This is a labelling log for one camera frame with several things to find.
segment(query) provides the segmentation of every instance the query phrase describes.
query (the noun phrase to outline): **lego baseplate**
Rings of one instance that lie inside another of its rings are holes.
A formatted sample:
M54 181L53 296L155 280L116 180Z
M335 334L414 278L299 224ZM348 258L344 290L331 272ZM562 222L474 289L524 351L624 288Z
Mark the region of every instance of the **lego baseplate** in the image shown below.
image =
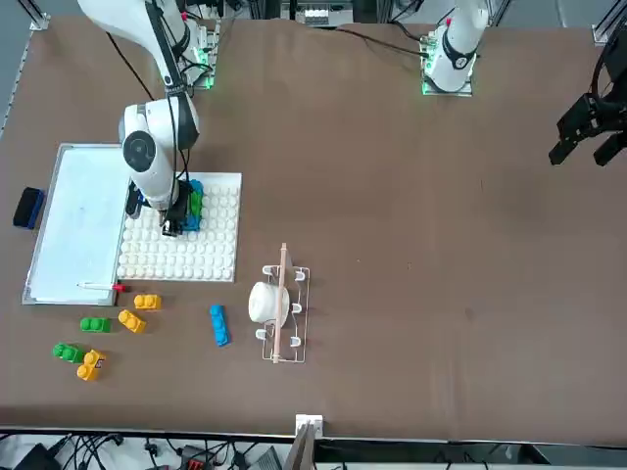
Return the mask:
M162 235L159 213L143 208L124 222L119 279L220 281L235 279L241 173L189 173L203 183L200 230Z

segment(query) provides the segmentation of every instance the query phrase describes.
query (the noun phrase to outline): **marker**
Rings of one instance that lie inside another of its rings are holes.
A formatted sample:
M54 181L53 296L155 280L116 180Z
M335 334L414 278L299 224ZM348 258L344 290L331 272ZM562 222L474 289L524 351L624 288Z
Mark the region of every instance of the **marker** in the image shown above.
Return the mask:
M125 292L126 286L122 284L96 284L95 282L79 282L76 284L83 289L94 289L97 291L118 291Z

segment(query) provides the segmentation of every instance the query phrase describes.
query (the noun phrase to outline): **brown table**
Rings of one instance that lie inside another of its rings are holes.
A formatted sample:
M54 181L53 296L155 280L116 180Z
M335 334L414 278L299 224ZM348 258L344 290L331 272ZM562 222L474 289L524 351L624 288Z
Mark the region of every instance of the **brown table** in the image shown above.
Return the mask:
M159 89L150 58L124 50ZM133 283L165 297L150 334L89 336L81 316L120 308L21 305L36 232L10 220L60 143L115 142L146 98L101 30L54 18L0 143L0 422L292 434L306 412L333 436L624 444L627 162L596 167L599 141L562 167L547 155L598 53L587 30L491 29L475 96L423 97L415 58L236 22L195 98L191 169L244 175L237 281ZM262 361L247 315L281 242L313 274L305 365ZM59 341L106 351L102 379L52 358Z

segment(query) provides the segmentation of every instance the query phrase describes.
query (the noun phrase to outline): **blue lego brick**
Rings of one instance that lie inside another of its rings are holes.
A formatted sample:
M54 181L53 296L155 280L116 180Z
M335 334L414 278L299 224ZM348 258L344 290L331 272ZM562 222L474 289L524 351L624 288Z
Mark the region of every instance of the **blue lego brick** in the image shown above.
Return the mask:
M212 323L214 325L214 337L219 347L226 346L231 342L226 321L224 320L224 307L222 305L212 305L210 310Z
M203 183L192 179L189 184L192 186L192 194L189 197L187 218L182 229L184 232L197 232L200 230L200 211L203 206Z

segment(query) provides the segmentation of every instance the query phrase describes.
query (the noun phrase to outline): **white cup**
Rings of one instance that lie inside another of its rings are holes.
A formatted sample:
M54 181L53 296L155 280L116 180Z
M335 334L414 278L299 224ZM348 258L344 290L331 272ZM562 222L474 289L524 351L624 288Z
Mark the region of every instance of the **white cup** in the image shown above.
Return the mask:
M248 314L256 323L273 324L276 319L276 304L278 297L278 286L266 282L258 282L253 286L251 297L248 299ZM290 308L290 295L285 287L283 288L283 310L281 310L281 327L285 324L287 313Z

